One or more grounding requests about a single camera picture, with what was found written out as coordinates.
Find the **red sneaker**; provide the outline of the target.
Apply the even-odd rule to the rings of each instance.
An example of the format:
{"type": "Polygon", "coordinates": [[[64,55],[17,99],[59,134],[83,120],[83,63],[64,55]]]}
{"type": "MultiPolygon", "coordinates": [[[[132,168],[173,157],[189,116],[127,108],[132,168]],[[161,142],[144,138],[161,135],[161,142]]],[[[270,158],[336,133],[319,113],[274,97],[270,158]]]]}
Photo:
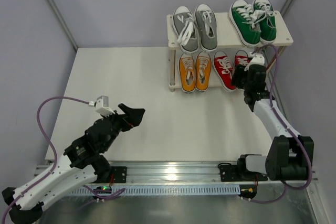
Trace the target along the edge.
{"type": "Polygon", "coordinates": [[[234,56],[234,66],[235,70],[238,69],[238,66],[246,67],[250,63],[248,53],[244,50],[238,50],[234,56]]]}
{"type": "Polygon", "coordinates": [[[236,89],[236,87],[232,85],[234,67],[228,55],[223,51],[217,51],[213,57],[213,67],[223,88],[228,92],[234,91],[236,89]]]}

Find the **orange sneaker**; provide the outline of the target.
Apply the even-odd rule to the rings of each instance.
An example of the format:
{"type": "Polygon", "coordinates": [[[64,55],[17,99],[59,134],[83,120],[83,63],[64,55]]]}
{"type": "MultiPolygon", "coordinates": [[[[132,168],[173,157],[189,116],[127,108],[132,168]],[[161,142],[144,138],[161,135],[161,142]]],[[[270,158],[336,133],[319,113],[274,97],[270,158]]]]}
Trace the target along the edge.
{"type": "Polygon", "coordinates": [[[182,90],[185,93],[192,93],[196,87],[195,63],[191,55],[182,54],[178,63],[182,90]]]}
{"type": "Polygon", "coordinates": [[[196,89],[200,92],[207,90],[211,76],[212,61],[209,54],[200,52],[196,57],[196,89]]]}

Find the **green sneaker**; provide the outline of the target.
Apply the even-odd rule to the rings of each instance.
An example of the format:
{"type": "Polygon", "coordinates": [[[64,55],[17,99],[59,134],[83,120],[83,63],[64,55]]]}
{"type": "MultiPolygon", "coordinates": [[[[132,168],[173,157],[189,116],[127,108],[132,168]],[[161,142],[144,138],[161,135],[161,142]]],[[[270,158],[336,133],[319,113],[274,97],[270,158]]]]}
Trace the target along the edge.
{"type": "Polygon", "coordinates": [[[241,43],[247,47],[257,46],[260,42],[258,13],[245,0],[236,0],[229,10],[229,19],[234,26],[241,43]]]}
{"type": "Polygon", "coordinates": [[[260,40],[263,43],[273,43],[277,36],[275,11],[269,0],[254,0],[254,14],[261,30],[260,40]]]}

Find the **grey sneaker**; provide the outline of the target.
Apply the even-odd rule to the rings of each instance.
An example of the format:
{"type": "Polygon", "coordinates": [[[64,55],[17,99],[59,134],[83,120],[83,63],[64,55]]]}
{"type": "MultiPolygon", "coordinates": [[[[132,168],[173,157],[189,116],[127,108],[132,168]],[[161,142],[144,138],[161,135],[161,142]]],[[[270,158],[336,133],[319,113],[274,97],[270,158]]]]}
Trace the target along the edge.
{"type": "Polygon", "coordinates": [[[199,43],[203,51],[213,52],[217,48],[217,21],[215,13],[206,4],[200,4],[195,10],[199,43]]]}
{"type": "Polygon", "coordinates": [[[180,49],[188,55],[198,50],[196,25],[190,9],[186,6],[178,7],[172,16],[172,27],[177,36],[180,49]]]}

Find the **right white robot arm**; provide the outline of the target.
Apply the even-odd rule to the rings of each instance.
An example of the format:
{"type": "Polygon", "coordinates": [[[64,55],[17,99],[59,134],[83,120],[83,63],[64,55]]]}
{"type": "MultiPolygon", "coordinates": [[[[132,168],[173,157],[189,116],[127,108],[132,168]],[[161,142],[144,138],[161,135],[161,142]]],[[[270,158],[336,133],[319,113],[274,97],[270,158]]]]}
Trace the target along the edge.
{"type": "Polygon", "coordinates": [[[310,182],[314,142],[287,122],[272,94],[266,90],[266,68],[237,65],[232,84],[243,89],[244,101],[261,120],[272,139],[267,156],[241,155],[239,162],[249,172],[266,174],[270,180],[310,182]]]}

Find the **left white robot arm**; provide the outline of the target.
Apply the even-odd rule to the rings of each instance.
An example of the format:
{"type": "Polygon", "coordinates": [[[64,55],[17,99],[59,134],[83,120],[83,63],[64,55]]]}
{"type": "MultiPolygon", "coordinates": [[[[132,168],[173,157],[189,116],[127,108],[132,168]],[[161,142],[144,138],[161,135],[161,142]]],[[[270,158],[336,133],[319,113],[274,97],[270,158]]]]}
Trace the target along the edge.
{"type": "Polygon", "coordinates": [[[121,132],[140,125],[145,109],[133,109],[123,103],[123,112],[99,108],[101,118],[74,140],[54,163],[26,184],[2,191],[8,208],[4,216],[13,223],[34,223],[54,202],[89,183],[105,182],[111,166],[103,154],[121,132]]]}

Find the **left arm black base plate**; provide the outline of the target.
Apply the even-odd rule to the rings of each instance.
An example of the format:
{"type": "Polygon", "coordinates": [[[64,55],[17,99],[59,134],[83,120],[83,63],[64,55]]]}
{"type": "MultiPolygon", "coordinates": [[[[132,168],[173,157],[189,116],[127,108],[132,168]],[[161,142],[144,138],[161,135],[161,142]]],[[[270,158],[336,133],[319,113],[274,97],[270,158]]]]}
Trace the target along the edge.
{"type": "Polygon", "coordinates": [[[109,184],[127,182],[127,167],[126,166],[111,166],[109,175],[109,184]]]}

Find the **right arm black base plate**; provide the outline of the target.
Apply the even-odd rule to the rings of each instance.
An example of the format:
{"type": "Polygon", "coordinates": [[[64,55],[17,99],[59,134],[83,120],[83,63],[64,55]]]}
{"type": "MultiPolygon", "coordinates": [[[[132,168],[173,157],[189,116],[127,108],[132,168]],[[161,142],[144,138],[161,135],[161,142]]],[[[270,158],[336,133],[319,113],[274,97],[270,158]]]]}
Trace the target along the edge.
{"type": "Polygon", "coordinates": [[[221,182],[264,182],[268,178],[258,172],[250,172],[238,165],[223,163],[218,166],[221,182]]]}

